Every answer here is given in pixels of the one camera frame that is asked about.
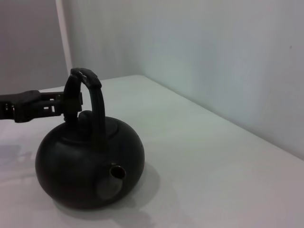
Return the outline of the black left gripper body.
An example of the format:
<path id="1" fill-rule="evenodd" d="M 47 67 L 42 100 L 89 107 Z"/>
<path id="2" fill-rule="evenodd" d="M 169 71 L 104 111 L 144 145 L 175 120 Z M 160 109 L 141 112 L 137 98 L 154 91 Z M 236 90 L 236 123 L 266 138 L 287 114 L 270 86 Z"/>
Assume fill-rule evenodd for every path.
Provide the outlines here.
<path id="1" fill-rule="evenodd" d="M 0 96 L 0 119 L 25 123 L 34 119 L 32 105 L 41 100 L 38 90 Z"/>

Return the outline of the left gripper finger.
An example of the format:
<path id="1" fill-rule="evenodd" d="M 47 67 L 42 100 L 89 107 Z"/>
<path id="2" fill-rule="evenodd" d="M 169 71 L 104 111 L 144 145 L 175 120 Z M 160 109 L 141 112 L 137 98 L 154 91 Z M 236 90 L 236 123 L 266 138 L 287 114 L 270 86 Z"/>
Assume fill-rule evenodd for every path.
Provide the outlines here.
<path id="1" fill-rule="evenodd" d="M 41 92 L 41 101 L 57 101 L 63 98 L 64 92 Z"/>
<path id="2" fill-rule="evenodd" d="M 57 101 L 41 101 L 39 106 L 42 107 L 44 117 L 72 115 L 82 111 L 83 98 L 82 93 L 72 98 L 63 98 Z"/>

